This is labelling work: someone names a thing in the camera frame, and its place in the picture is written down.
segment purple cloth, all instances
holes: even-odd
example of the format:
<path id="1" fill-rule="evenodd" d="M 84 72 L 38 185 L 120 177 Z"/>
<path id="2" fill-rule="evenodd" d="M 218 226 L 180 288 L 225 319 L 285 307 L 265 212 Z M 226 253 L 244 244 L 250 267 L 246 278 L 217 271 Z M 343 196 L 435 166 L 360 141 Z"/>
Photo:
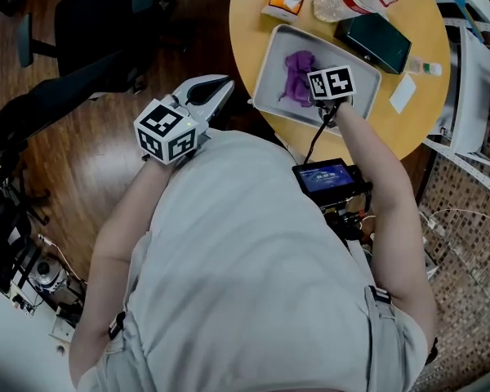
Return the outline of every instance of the purple cloth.
<path id="1" fill-rule="evenodd" d="M 309 108 L 312 106 L 312 103 L 309 102 L 310 87 L 307 73 L 314 70 L 315 61 L 316 57 L 310 51 L 294 52 L 285 58 L 288 74 L 285 92 L 279 98 L 280 100 L 286 96 L 297 101 L 301 107 Z"/>

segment black cable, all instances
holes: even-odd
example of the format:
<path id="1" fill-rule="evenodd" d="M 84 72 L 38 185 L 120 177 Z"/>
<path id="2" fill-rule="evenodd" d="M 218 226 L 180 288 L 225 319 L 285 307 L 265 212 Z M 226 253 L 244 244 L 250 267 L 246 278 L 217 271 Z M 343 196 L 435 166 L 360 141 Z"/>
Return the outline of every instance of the black cable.
<path id="1" fill-rule="evenodd" d="M 312 152 L 314 151 L 314 145 L 316 144 L 316 141 L 318 140 L 319 136 L 323 133 L 325 127 L 330 123 L 330 121 L 334 117 L 334 113 L 335 111 L 332 111 L 328 114 L 323 115 L 323 125 L 318 129 L 318 132 L 316 132 L 316 135 L 314 136 L 312 142 L 310 143 L 309 153 L 307 154 L 305 161 L 303 162 L 304 164 L 307 164 L 307 162 L 309 161 L 309 158 L 312 155 Z"/>

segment strap buckle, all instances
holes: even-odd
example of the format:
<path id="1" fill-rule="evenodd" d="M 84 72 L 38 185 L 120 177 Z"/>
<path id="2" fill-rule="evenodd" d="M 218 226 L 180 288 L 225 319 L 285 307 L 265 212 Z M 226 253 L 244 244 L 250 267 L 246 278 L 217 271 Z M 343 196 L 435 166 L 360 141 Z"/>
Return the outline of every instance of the strap buckle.
<path id="1" fill-rule="evenodd" d="M 392 298 L 390 297 L 390 294 L 385 289 L 380 289 L 372 285 L 369 287 L 370 290 L 372 291 L 372 295 L 374 296 L 374 301 L 384 302 L 389 305 L 392 303 Z"/>
<path id="2" fill-rule="evenodd" d="M 114 321 L 109 325 L 109 338 L 114 340 L 120 331 L 123 330 L 123 320 L 125 319 L 125 312 L 120 312 L 116 315 Z"/>

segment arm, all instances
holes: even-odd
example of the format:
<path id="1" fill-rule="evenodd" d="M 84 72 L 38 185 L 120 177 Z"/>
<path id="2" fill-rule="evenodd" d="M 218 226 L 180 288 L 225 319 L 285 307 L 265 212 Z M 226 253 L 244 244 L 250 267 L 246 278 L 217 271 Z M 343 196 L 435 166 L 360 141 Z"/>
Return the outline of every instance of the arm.
<path id="1" fill-rule="evenodd" d="M 419 324 L 430 349 L 435 338 L 436 306 L 426 277 L 421 222 L 408 175 L 349 104 L 341 105 L 335 120 L 354 163 L 374 185 L 374 279 L 378 287 L 390 293 L 394 304 Z"/>
<path id="2" fill-rule="evenodd" d="M 75 387 L 110 342 L 107 330 L 123 310 L 132 250 L 149 229 L 171 173 L 172 167 L 147 161 L 98 234 L 83 314 L 69 352 Z"/>

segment person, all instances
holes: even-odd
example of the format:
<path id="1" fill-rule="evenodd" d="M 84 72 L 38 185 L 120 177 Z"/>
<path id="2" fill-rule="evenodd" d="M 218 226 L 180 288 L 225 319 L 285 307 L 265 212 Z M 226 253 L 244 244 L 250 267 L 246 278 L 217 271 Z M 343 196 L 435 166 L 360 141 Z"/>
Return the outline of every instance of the person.
<path id="1" fill-rule="evenodd" d="M 217 132 L 178 170 L 147 161 L 101 229 L 69 355 L 78 390 L 412 387 L 436 320 L 412 187 L 348 103 L 334 119 L 373 183 L 371 270 L 391 315 L 374 317 L 371 283 L 301 192 L 292 156 Z"/>

